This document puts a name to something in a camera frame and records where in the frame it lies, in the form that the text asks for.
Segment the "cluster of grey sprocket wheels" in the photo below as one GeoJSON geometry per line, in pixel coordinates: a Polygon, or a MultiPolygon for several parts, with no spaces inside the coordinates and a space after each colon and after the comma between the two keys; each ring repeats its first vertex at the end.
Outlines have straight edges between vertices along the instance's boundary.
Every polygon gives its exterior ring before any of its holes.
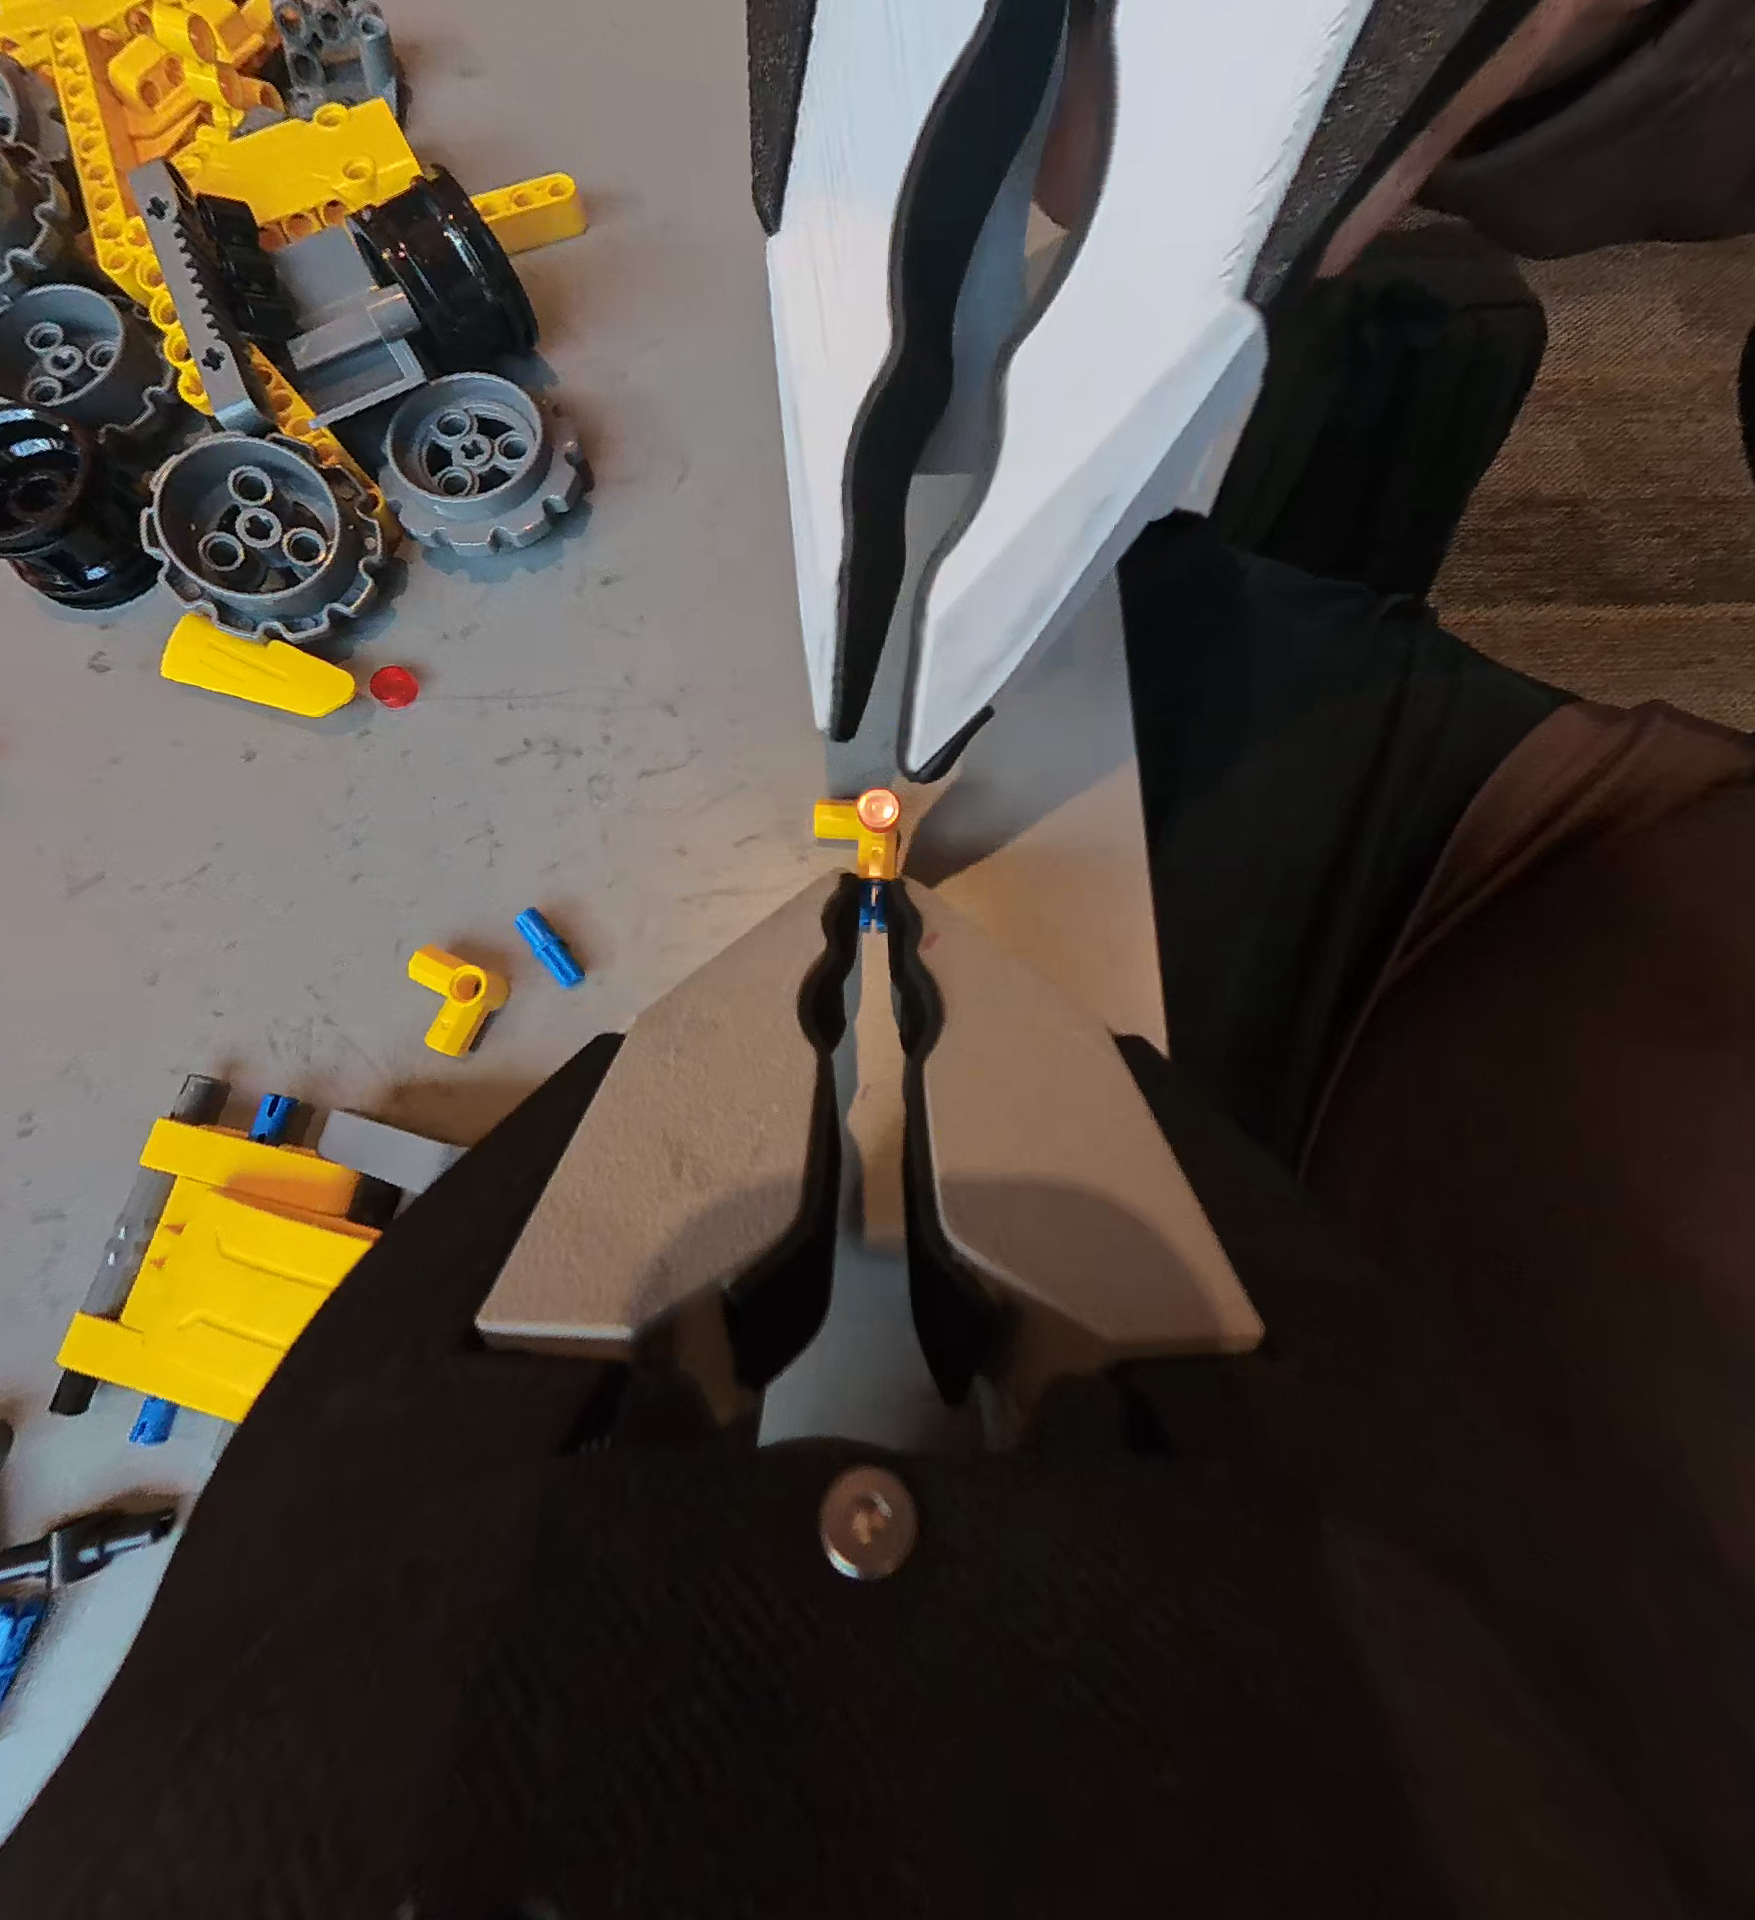
{"type": "MultiPolygon", "coordinates": [[[[237,106],[237,133],[386,102],[410,140],[410,80],[377,4],[265,6],[258,55],[214,52],[270,93],[237,106]]],[[[592,489],[572,425],[517,378],[538,322],[515,256],[585,228],[575,184],[470,194],[410,150],[410,187],[275,251],[246,203],[198,196],[166,158],[129,167],[204,416],[159,330],[97,268],[53,84],[0,55],[0,408],[144,457],[155,587],[315,658],[374,602],[405,541],[515,553],[592,489]]]]}

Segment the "yellow and grey hood assembly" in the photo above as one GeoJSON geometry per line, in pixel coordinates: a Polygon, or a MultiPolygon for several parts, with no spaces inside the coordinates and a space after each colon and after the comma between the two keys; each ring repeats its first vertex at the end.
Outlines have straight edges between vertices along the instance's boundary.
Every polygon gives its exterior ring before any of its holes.
{"type": "Polygon", "coordinates": [[[159,1445],[177,1411],[240,1423],[386,1227],[463,1149],[350,1109],[303,1141],[303,1108],[266,1095],[221,1121],[230,1085],[191,1072],[157,1120],[97,1274],[56,1354],[49,1411],[74,1419],[103,1385],[159,1445]]]}

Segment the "grey desk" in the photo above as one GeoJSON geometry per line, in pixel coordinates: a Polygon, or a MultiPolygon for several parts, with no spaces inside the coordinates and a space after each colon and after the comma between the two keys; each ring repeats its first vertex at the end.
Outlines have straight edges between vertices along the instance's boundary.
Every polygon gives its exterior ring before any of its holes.
{"type": "Polygon", "coordinates": [[[388,4],[410,138],[471,189],[565,172],[523,277],[590,510],[515,557],[405,550],[353,628],[405,710],[305,723],[164,680],[167,593],[59,609],[0,565],[0,1526],[175,1501],[221,1428],[49,1413],[136,1154],[191,1070],[478,1140],[829,860],[799,639],[742,4],[388,4]],[[563,991],[512,920],[576,952],[563,991]],[[504,971],[466,1059],[410,954],[504,971]]]}

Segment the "person's right forearm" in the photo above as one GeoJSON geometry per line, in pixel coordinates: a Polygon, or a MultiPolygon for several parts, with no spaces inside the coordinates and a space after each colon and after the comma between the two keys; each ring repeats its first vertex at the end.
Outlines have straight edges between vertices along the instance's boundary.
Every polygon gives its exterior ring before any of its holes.
{"type": "Polygon", "coordinates": [[[1342,274],[1412,206],[1520,257],[1755,231],[1755,2],[1468,4],[1363,194],[1342,274]]]}

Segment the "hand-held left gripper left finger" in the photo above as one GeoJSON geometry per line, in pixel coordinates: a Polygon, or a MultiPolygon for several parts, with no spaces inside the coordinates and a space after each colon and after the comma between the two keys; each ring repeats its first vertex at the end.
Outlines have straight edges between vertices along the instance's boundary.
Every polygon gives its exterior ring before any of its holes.
{"type": "Polygon", "coordinates": [[[816,880],[632,1024],[479,1307],[489,1348],[756,1411],[830,1305],[858,935],[858,882],[816,880]]]}

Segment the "yellow connector with blue pin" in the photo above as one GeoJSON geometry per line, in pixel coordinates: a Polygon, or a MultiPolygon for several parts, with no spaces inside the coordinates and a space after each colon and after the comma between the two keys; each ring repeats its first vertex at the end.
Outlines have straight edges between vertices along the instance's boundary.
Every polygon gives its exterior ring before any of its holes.
{"type": "Polygon", "coordinates": [[[858,825],[855,796],[819,798],[812,809],[812,831],[819,843],[848,845],[853,851],[853,871],[860,884],[860,930],[864,934],[884,931],[887,928],[890,882],[897,877],[901,866],[901,815],[894,832],[865,835],[858,825]]]}

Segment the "black wheel rim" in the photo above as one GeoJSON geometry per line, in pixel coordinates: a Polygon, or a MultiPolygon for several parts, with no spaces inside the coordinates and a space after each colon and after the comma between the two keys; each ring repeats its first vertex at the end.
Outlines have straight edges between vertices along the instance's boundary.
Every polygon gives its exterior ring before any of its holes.
{"type": "Polygon", "coordinates": [[[139,535],[149,463],[34,408],[0,409],[0,563],[49,601],[103,611],[159,567],[139,535]]]}

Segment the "yellow vehicle chassis assembly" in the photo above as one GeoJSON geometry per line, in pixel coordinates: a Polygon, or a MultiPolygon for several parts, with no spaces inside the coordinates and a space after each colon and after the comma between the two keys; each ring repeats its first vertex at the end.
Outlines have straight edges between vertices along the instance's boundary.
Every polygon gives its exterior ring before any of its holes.
{"type": "Polygon", "coordinates": [[[159,330],[184,404],[204,416],[211,402],[129,200],[129,167],[166,158],[198,196],[246,203],[269,251],[343,226],[421,173],[386,102],[237,133],[237,106],[270,93],[214,52],[247,61],[269,38],[265,4],[0,8],[0,55],[46,79],[63,108],[97,268],[159,330]]]}

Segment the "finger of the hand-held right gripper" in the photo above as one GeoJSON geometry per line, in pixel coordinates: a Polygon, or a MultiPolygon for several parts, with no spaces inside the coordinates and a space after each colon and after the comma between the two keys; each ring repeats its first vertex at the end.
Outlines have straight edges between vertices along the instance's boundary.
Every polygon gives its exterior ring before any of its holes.
{"type": "Polygon", "coordinates": [[[1267,357],[1249,273],[1368,16],[1360,2],[1113,6],[1101,184],[995,378],[989,476],[913,614],[910,776],[1152,518],[1219,483],[1267,357]]]}
{"type": "Polygon", "coordinates": [[[764,6],[769,310],[816,726],[865,728],[939,400],[907,397],[899,209],[980,2],[764,6]]]}

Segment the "yellow angle connector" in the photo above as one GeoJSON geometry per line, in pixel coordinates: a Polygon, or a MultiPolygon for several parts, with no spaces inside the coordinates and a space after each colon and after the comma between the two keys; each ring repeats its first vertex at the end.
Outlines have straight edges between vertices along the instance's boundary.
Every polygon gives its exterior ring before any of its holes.
{"type": "Polygon", "coordinates": [[[408,973],[413,985],[437,996],[423,1044],[444,1059],[466,1059],[510,996],[504,971],[466,962],[446,947],[416,947],[408,973]]]}

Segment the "person's black trouser legs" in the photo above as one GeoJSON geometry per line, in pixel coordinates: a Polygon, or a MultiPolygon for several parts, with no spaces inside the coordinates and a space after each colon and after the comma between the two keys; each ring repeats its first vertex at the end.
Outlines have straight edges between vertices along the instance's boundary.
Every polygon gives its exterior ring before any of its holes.
{"type": "Polygon", "coordinates": [[[1288,1163],[1468,802],[1570,703],[1428,599],[1544,344],[1508,251],[1386,231],[1275,315],[1215,506],[1120,565],[1170,1059],[1288,1163]]]}

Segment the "yellow curved panel piece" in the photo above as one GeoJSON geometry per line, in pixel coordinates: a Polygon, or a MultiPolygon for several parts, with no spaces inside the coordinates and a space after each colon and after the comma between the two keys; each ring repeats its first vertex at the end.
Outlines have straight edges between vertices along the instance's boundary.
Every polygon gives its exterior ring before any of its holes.
{"type": "Polygon", "coordinates": [[[167,681],[297,718],[327,718],[356,698],[353,676],[283,639],[223,632],[204,611],[186,613],[164,649],[167,681]]]}

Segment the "person's brown shirt torso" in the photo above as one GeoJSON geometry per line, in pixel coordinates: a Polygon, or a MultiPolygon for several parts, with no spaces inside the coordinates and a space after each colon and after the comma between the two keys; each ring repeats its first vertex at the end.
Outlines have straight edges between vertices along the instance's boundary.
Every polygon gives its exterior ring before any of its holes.
{"type": "Polygon", "coordinates": [[[1444,845],[1307,1175],[1489,1401],[1498,1611],[1689,1909],[1755,1915],[1755,735],[1537,728],[1444,845]]]}

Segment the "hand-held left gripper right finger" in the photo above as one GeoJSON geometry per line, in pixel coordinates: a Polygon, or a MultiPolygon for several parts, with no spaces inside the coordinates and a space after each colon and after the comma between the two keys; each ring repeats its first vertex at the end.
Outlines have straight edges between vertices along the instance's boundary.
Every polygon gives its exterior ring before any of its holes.
{"type": "Polygon", "coordinates": [[[1247,1354],[1252,1307],[1115,1037],[923,888],[890,886],[903,1222],[949,1406],[1019,1419],[1064,1377],[1247,1354]]]}

